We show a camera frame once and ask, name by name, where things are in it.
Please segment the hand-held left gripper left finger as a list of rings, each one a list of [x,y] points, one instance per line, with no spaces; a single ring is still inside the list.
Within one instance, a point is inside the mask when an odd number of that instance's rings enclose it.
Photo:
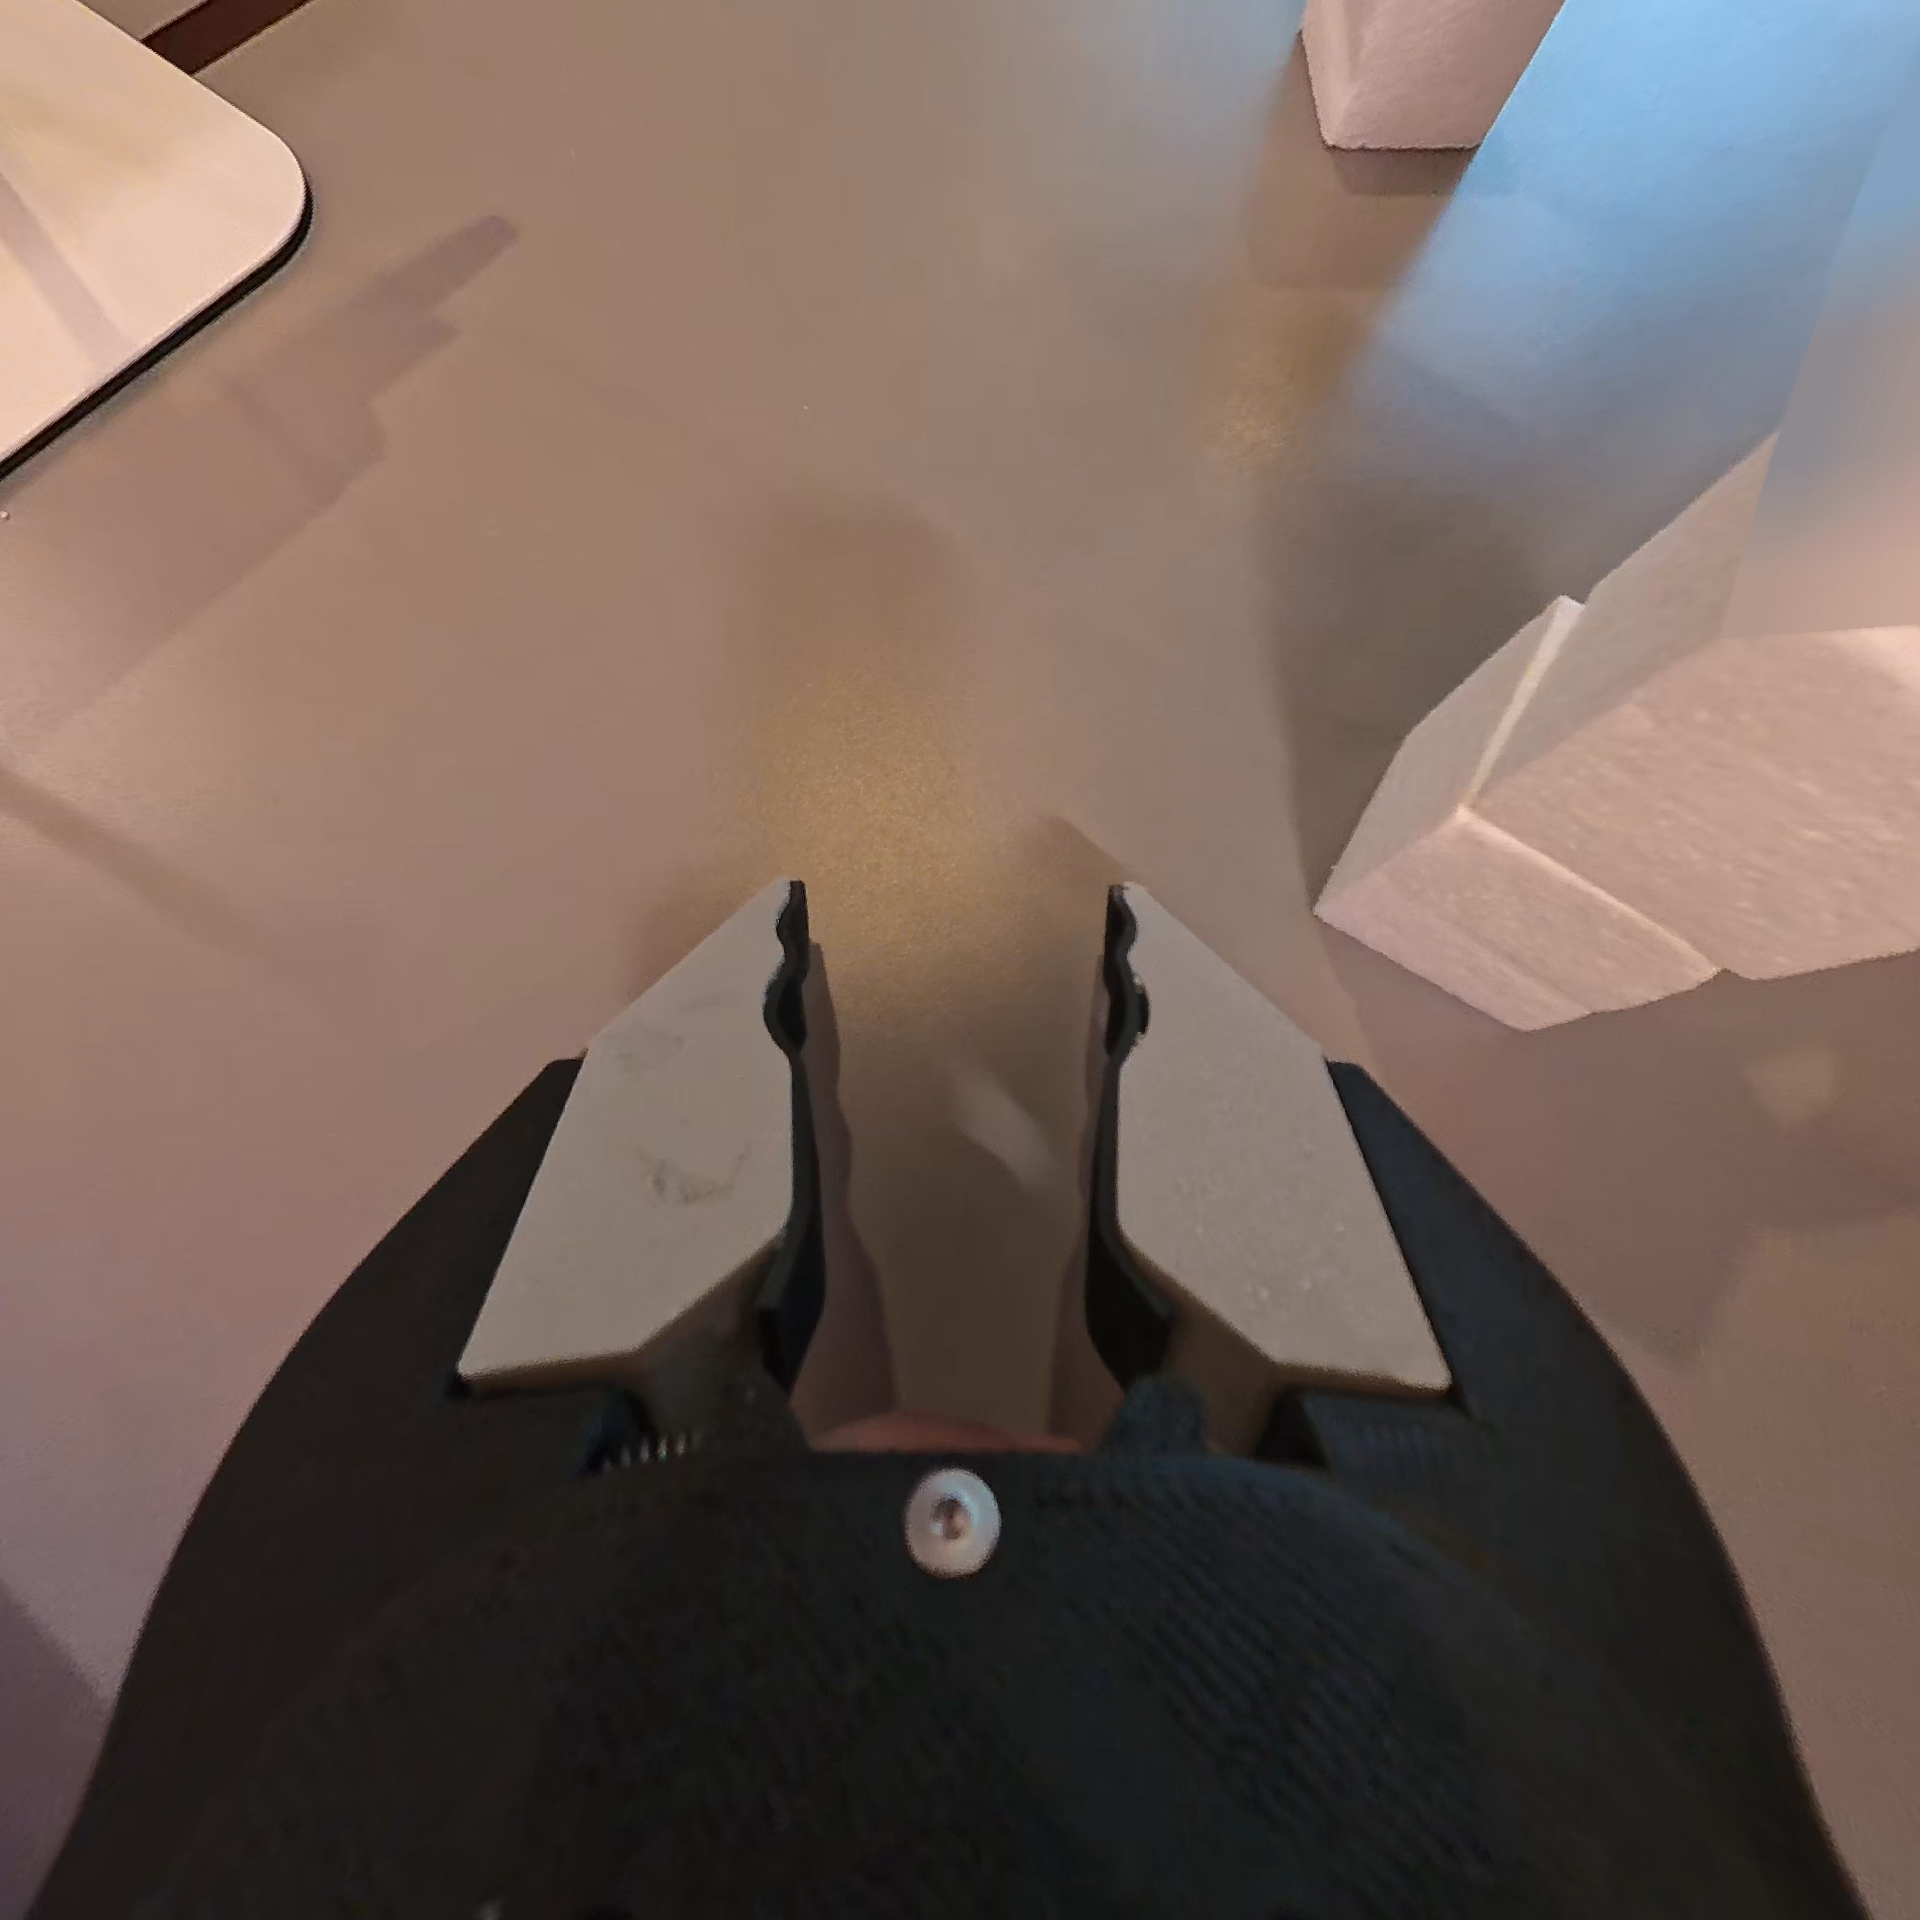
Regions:
[[[460,1356],[472,1391],[784,1394],[827,1307],[806,891],[771,880],[588,1045]]]

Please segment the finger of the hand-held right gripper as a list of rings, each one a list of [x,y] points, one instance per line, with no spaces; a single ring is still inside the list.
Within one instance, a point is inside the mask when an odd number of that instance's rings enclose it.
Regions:
[[[1770,436],[1918,3],[1566,3],[1376,330],[1403,589],[1589,586]]]
[[[1720,634],[1918,627],[1918,89],[1842,236]]]

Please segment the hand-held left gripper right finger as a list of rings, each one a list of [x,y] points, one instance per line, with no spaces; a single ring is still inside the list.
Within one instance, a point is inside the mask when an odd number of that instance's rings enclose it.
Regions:
[[[1328,1054],[1132,880],[1107,892],[1093,1043],[1082,1324],[1117,1389],[1187,1389],[1215,1451],[1258,1451],[1296,1394],[1443,1407]]]

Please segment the white hard foam cube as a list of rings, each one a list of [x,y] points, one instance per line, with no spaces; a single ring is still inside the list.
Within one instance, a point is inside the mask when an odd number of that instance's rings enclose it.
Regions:
[[[1781,439],[1598,577],[1476,796],[1742,978],[1918,948],[1918,531],[1805,553]]]
[[[1336,152],[1475,149],[1558,3],[1305,3],[1303,51]]]
[[[1476,810],[1578,616],[1580,601],[1556,597],[1403,737],[1312,907],[1515,1029],[1635,1008],[1718,973]]]

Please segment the white document stand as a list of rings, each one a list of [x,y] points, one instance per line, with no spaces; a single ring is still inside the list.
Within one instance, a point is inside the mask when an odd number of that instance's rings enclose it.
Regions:
[[[4,3],[4,473],[302,244],[294,149],[86,3]]]

